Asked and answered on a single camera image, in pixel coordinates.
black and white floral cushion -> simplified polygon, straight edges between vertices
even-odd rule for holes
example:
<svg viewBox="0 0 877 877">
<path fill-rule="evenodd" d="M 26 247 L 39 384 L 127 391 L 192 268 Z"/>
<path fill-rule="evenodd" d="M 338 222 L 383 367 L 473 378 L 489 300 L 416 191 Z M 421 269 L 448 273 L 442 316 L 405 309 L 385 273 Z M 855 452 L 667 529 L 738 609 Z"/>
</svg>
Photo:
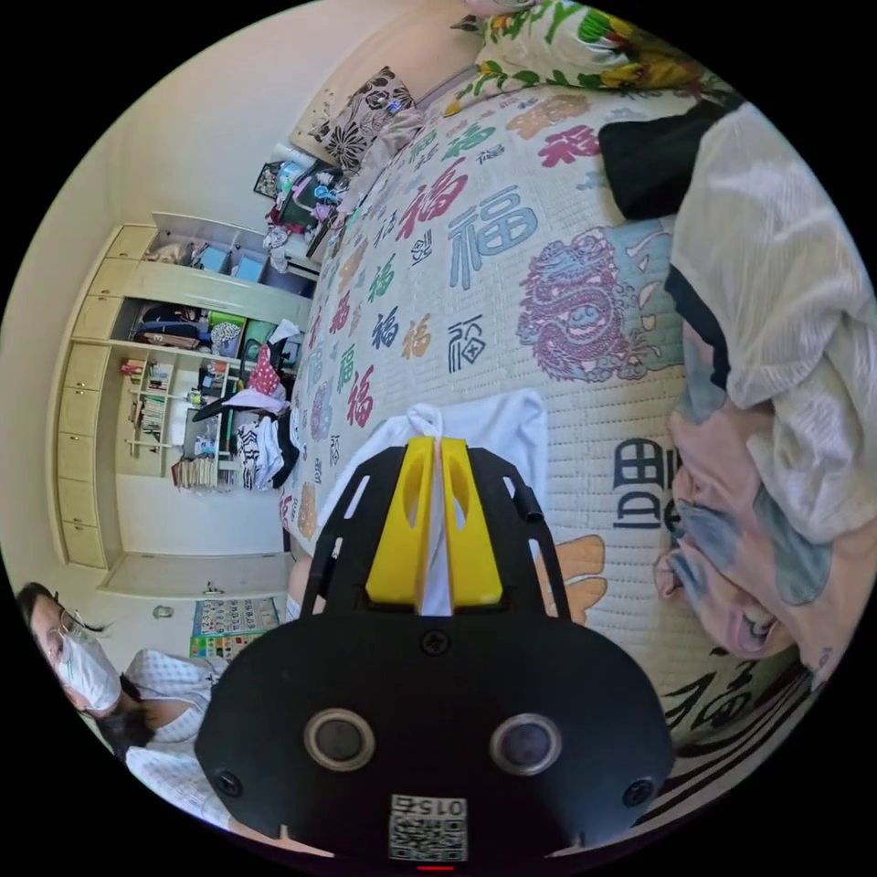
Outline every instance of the black and white floral cushion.
<svg viewBox="0 0 877 877">
<path fill-rule="evenodd" d="M 384 67 L 350 96 L 334 119 L 317 128 L 313 138 L 345 171 L 355 173 L 365 150 L 392 117 L 387 108 L 394 104 L 407 110 L 414 106 L 414 99 L 405 83 Z"/>
</svg>

white towel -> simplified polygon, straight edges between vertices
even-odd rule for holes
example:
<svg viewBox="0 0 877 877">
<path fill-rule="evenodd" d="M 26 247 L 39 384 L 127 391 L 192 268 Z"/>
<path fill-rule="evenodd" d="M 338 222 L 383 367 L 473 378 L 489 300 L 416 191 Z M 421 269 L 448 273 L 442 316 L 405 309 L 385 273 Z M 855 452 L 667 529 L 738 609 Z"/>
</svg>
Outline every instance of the white towel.
<svg viewBox="0 0 877 877">
<path fill-rule="evenodd" d="M 257 491 L 270 488 L 271 479 L 283 468 L 283 452 L 277 441 L 277 421 L 263 417 L 256 431 L 259 458 L 256 460 L 254 487 Z"/>
<path fill-rule="evenodd" d="M 317 515 L 325 526 L 347 483 L 360 463 L 391 447 L 403 447 L 415 436 L 464 439 L 470 448 L 485 448 L 510 462 L 534 491 L 544 508 L 548 472 L 548 422 L 542 398 L 535 390 L 436 408 L 414 405 L 405 415 L 382 423 L 353 455 L 338 476 Z M 433 480 L 429 512 L 429 561 L 423 615 L 449 615 L 448 558 L 444 545 L 444 503 L 440 469 Z"/>
<path fill-rule="evenodd" d="M 740 408 L 771 400 L 747 447 L 813 543 L 877 516 L 877 300 L 819 181 L 751 104 L 701 141 L 672 264 L 722 328 Z"/>
</svg>

black cloth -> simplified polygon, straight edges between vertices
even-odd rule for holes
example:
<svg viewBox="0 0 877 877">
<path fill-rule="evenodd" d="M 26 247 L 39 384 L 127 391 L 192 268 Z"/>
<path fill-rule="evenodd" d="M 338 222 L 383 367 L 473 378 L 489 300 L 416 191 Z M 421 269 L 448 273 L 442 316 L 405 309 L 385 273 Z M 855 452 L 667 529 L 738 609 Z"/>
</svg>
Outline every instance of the black cloth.
<svg viewBox="0 0 877 877">
<path fill-rule="evenodd" d="M 701 336 L 704 343 L 713 348 L 713 373 L 710 380 L 725 390 L 731 364 L 728 362 L 728 345 L 719 321 L 694 291 L 691 283 L 672 265 L 664 288 L 673 299 L 677 313 Z"/>
<path fill-rule="evenodd" d="M 694 172 L 701 138 L 743 99 L 701 100 L 680 116 L 650 122 L 611 122 L 598 139 L 609 188 L 626 219 L 658 219 L 679 211 Z"/>
</svg>

cabinet drawer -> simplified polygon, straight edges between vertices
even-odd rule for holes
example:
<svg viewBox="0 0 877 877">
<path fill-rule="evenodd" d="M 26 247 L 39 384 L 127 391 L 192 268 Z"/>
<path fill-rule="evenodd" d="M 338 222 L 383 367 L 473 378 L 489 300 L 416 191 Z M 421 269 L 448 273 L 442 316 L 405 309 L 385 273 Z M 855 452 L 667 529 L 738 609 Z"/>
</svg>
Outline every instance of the cabinet drawer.
<svg viewBox="0 0 877 877">
<path fill-rule="evenodd" d="M 67 557 L 72 564 L 83 566 L 106 566 L 103 559 L 103 546 L 97 527 L 86 527 L 80 523 L 64 522 L 64 542 Z"/>
<path fill-rule="evenodd" d="M 61 407 L 58 411 L 58 431 L 93 436 L 98 423 L 99 403 L 100 393 L 95 390 L 65 387 L 61 393 Z"/>
<path fill-rule="evenodd" d="M 87 295 L 79 309 L 73 337 L 100 341 L 109 338 L 121 306 L 122 299 L 115 296 Z"/>
<path fill-rule="evenodd" d="M 58 508 L 62 521 L 81 523 L 87 527 L 98 525 L 98 514 L 94 507 L 94 487 L 87 481 L 59 478 Z"/>
<path fill-rule="evenodd" d="M 122 226 L 107 250 L 107 259 L 142 259 L 157 234 L 153 226 Z"/>
<path fill-rule="evenodd" d="M 110 351 L 106 347 L 74 344 L 67 361 L 67 371 L 64 373 L 64 386 L 75 386 L 79 390 L 100 390 L 109 358 Z"/>
<path fill-rule="evenodd" d="M 89 286 L 89 295 L 123 296 L 136 267 L 133 259 L 105 259 Z"/>
<path fill-rule="evenodd" d="M 94 481 L 94 439 L 58 433 L 58 477 Z"/>
</svg>

screw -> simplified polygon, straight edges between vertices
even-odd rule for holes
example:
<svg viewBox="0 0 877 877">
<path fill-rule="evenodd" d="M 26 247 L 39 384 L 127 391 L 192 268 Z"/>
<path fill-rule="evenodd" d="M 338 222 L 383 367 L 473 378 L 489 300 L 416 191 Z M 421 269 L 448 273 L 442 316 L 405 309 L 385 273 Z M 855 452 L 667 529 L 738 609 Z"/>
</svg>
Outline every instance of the screw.
<svg viewBox="0 0 877 877">
<path fill-rule="evenodd" d="M 444 630 L 428 630 L 420 638 L 420 648 L 436 658 L 443 655 L 450 648 L 450 637 Z"/>
<path fill-rule="evenodd" d="M 219 791 L 229 798 L 237 798 L 240 795 L 240 780 L 230 771 L 223 770 L 217 777 Z"/>
<path fill-rule="evenodd" d="M 624 793 L 624 806 L 639 807 L 645 804 L 654 790 L 655 787 L 650 779 L 638 779 L 635 783 L 631 783 Z"/>
</svg>

